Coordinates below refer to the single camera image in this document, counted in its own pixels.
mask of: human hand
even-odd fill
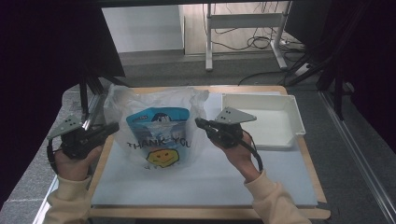
[[[55,152],[55,162],[58,176],[72,181],[82,181],[87,178],[91,163],[100,156],[103,146],[94,148],[84,160],[72,160],[64,155],[62,150]]]
[[[244,132],[242,140],[251,145],[251,138],[246,132]],[[225,153],[228,161],[242,174],[247,182],[253,181],[260,176],[260,172],[251,161],[251,153],[247,148],[241,145],[224,148],[216,142],[212,141],[212,143]]]

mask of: transparent plastic bag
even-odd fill
[[[106,122],[118,122],[115,140],[132,165],[150,170],[181,168],[194,162],[205,135],[195,118],[205,118],[208,91],[192,87],[138,94],[111,85],[104,104]]]

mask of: beige sleeve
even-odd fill
[[[253,195],[253,209],[264,223],[311,223],[297,209],[282,185],[272,182],[264,171],[259,178],[245,186]]]
[[[58,189],[48,197],[51,208],[44,224],[85,223],[91,207],[91,197],[86,190],[91,178],[70,181],[58,176]]]

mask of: wooden floor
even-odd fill
[[[212,15],[280,13],[285,8],[285,5],[285,2],[212,4],[211,12]],[[206,12],[207,4],[183,6],[186,55],[205,53],[206,29],[204,24],[206,22]],[[272,31],[271,28],[244,28],[232,31],[230,29],[212,30],[213,52],[270,50],[267,40],[255,41],[255,45],[259,48],[268,46],[265,49],[247,48],[247,46],[248,43],[251,44],[253,36],[264,36],[271,39],[272,34],[272,38],[274,38],[276,36],[276,28],[274,30]],[[282,36],[288,40],[295,41],[292,36],[286,33]]]

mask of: yellow smiley face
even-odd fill
[[[146,160],[164,168],[178,161],[178,153],[177,150],[170,148],[160,149],[150,152]]]

